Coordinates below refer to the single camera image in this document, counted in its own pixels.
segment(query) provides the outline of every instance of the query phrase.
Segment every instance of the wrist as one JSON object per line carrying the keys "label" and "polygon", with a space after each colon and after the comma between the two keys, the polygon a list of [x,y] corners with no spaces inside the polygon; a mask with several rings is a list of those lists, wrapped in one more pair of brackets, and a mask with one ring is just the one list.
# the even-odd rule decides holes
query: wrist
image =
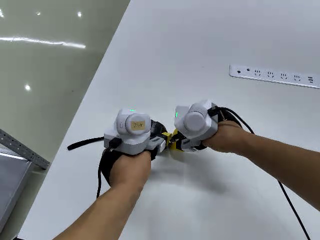
{"label": "wrist", "polygon": [[231,152],[243,157],[246,157],[246,152],[250,149],[254,143],[254,137],[256,135],[243,131],[241,134],[238,135],[236,142],[232,145]]}
{"label": "wrist", "polygon": [[144,189],[144,183],[138,183],[138,182],[120,182],[115,185],[113,185],[112,189],[123,189],[129,193],[141,193],[141,191]]}

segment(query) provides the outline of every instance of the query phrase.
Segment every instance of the floor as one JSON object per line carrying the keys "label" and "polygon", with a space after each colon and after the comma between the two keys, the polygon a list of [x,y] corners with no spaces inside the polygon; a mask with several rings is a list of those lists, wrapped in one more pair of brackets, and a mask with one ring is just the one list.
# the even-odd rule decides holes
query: floor
{"label": "floor", "polygon": [[[130,0],[2,0],[0,128],[52,162]],[[19,231],[36,170],[0,240]]]}

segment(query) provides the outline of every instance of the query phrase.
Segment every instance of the black strap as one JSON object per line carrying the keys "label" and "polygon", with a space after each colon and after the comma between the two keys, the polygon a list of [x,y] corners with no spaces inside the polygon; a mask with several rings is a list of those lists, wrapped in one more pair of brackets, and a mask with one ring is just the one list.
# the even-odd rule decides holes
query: black strap
{"label": "black strap", "polygon": [[99,141],[103,141],[103,140],[104,140],[103,136],[102,137],[90,138],[90,139],[86,139],[86,140],[75,142],[75,143],[69,145],[67,147],[67,149],[70,151],[70,150],[73,150],[73,149],[80,148],[80,147],[82,147],[84,145],[95,143],[95,142],[99,142]]}

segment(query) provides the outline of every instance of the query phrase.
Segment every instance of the white tabletop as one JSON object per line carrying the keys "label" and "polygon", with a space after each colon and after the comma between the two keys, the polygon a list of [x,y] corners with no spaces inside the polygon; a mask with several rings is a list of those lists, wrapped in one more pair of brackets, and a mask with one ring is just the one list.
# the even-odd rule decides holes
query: white tabletop
{"label": "white tabletop", "polygon": [[[123,107],[172,131],[176,105],[212,99],[259,135],[320,151],[320,90],[229,76],[233,63],[319,74],[319,8],[311,1],[132,0],[19,237],[51,239],[94,202],[103,143],[67,146],[103,136]],[[310,237],[320,239],[319,212],[288,193]],[[305,237],[274,178],[245,158],[206,149],[152,162],[120,239]]]}

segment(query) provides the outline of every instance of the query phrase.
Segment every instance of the white power strip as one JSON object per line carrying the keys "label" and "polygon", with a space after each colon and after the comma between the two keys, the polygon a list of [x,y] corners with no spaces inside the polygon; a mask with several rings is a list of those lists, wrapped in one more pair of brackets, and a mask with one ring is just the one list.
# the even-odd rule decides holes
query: white power strip
{"label": "white power strip", "polygon": [[230,65],[230,76],[281,84],[297,85],[320,89],[320,76],[288,71],[275,71],[260,67]]}

